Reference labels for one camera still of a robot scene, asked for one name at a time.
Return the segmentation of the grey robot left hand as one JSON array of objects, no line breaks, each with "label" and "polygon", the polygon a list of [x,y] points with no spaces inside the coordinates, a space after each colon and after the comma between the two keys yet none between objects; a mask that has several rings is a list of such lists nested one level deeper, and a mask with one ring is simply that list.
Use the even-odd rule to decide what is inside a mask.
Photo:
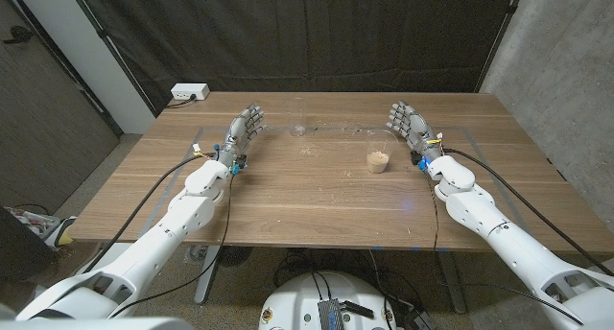
[{"label": "grey robot left hand", "polygon": [[219,149],[217,160],[231,167],[245,154],[251,141],[265,128],[264,111],[257,104],[250,104],[231,122]]}]

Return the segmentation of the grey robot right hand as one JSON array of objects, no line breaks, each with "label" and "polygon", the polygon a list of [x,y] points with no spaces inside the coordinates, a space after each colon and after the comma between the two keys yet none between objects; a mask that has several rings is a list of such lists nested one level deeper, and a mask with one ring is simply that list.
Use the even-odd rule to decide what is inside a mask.
[{"label": "grey robot right hand", "polygon": [[406,141],[413,160],[430,164],[442,157],[442,135],[435,134],[421,114],[403,101],[391,106],[387,127]]}]

